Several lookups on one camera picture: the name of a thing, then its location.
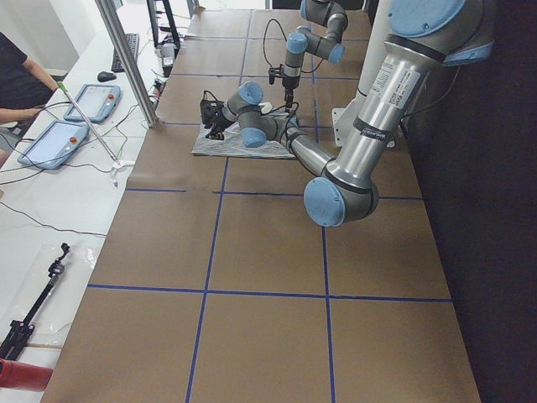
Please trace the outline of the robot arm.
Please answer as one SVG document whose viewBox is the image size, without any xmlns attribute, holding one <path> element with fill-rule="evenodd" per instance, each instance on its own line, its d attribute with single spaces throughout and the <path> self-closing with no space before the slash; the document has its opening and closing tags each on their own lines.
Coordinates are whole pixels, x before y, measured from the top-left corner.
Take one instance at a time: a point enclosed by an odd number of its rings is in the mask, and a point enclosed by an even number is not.
<svg viewBox="0 0 537 403">
<path fill-rule="evenodd" d="M 388 22 L 383 42 L 386 55 L 335 155 L 295 125 L 291 108 L 306 55 L 332 63 L 343 57 L 341 40 L 348 17 L 334 1 L 304 1 L 300 12 L 306 24 L 289 35 L 284 63 L 268 73 L 271 79 L 282 81 L 285 113 L 264 113 L 263 90 L 249 81 L 226 101 L 206 92 L 200 104 L 201 120 L 211 139 L 221 139 L 226 128 L 237 124 L 245 147 L 257 148 L 269 140 L 281 143 L 312 174 L 304 191 L 308 215 L 322 227 L 337 227 L 374 212 L 378 188 L 371 175 L 428 73 L 440 66 L 466 65 L 489 57 L 496 4 L 392 1 L 377 11 L 377 18 Z M 310 24 L 323 26 L 325 34 L 313 33 Z"/>
<path fill-rule="evenodd" d="M 300 14 L 303 19 L 326 28 L 326 32 L 318 35 L 309 26 L 301 25 L 288 36 L 284 63 L 277 69 L 287 109 L 292 108 L 306 53 L 333 64 L 340 63 L 345 53 L 341 40 L 348 18 L 343 6 L 335 1 L 302 1 Z"/>
</svg>

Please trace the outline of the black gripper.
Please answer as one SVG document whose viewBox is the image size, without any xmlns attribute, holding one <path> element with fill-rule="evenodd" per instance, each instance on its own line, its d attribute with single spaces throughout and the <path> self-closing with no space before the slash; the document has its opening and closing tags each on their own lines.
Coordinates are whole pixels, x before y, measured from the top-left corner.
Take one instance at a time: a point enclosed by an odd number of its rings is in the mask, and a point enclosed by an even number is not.
<svg viewBox="0 0 537 403">
<path fill-rule="evenodd" d="M 216 123 L 212 124 L 209 127 L 210 131 L 205 136 L 205 138 L 206 139 L 223 139 L 225 129 L 229 128 L 233 123 L 235 123 L 235 118 L 226 118 L 224 116 L 223 111 L 222 111 L 221 116 L 216 121 Z"/>
<path fill-rule="evenodd" d="M 284 109 L 287 113 L 290 113 L 293 108 L 294 102 L 294 90 L 299 86 L 298 76 L 288 76 L 284 73 L 281 74 L 282 85 L 284 87 Z"/>
</svg>

